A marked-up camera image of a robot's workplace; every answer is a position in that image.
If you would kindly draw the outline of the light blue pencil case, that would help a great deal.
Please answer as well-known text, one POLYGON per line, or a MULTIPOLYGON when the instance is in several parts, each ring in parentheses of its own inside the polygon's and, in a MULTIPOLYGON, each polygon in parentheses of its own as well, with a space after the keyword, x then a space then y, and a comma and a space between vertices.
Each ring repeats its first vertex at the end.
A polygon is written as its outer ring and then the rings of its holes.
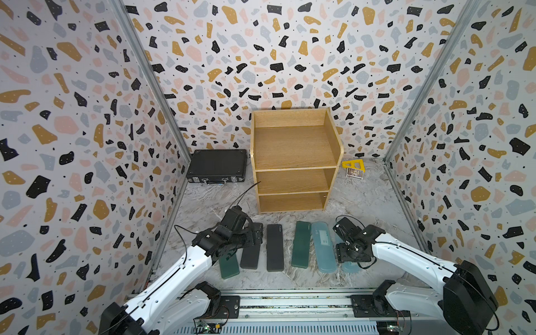
POLYGON ((347 274, 356 274, 361 272, 361 268, 356 262, 344 262, 341 265, 343 272, 347 274))
POLYGON ((311 232, 319 271, 325 274, 336 272, 337 262, 328 225, 325 222, 314 222, 311 232))

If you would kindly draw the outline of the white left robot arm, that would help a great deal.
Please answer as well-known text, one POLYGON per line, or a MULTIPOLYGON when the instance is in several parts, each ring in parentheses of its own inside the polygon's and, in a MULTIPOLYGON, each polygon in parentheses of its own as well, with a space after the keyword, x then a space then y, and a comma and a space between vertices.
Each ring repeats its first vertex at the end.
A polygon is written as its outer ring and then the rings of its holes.
POLYGON ((262 244, 263 226, 236 205, 220 223, 199 232, 185 254, 140 294, 124 305, 110 304, 100 317, 100 334, 166 334, 195 319, 213 318, 229 309, 221 292, 197 279, 237 250, 262 244))

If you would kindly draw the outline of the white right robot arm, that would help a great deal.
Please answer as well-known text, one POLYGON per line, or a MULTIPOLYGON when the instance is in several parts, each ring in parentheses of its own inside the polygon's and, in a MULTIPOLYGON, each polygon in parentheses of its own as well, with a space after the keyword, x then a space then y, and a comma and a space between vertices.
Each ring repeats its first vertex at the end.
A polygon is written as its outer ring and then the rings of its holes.
POLYGON ((336 245, 338 262, 354 262, 368 269, 379 260, 389 262, 425 283, 408 286, 385 280, 355 315, 392 317, 424 314, 445 321, 459 334, 483 334, 498 320, 498 300, 479 268, 469 261, 460 264, 443 260, 399 241, 382 228, 354 224, 355 218, 341 215, 333 227, 341 242, 336 245))

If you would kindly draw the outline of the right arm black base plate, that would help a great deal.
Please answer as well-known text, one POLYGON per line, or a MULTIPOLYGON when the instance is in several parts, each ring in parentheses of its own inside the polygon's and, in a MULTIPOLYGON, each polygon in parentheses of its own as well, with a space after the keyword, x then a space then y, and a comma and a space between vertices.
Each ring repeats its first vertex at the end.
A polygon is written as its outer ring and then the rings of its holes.
POLYGON ((388 303, 377 302, 372 294, 351 295, 350 305, 355 318, 396 318, 409 317, 409 311, 395 311, 388 303))

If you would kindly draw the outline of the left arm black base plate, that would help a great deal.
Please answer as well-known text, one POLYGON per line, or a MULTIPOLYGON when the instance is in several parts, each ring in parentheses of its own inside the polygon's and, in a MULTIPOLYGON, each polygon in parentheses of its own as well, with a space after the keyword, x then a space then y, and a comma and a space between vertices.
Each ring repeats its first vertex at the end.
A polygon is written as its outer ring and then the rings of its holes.
POLYGON ((200 318, 237 319, 240 314, 241 297, 238 295, 222 296, 209 301, 209 306, 200 318))

